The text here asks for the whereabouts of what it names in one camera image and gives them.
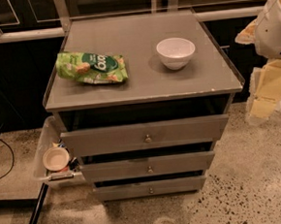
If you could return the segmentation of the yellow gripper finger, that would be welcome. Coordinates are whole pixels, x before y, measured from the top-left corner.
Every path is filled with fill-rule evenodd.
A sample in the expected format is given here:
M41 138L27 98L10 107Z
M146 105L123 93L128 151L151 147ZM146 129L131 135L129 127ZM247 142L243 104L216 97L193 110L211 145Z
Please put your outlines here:
M246 121L260 125L281 110L281 59L269 59L262 68L255 67L250 77Z
M254 19L234 38L236 43L240 43L242 45L249 45L255 43L255 29L256 29L257 21Z

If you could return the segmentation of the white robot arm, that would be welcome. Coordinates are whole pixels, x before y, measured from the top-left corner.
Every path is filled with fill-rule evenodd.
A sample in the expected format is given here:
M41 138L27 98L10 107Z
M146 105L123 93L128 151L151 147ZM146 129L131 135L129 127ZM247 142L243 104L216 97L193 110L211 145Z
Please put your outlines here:
M281 0L267 0L258 17L234 40L254 44L255 52L266 58L262 69L252 71L246 106L247 122L260 125L281 110Z

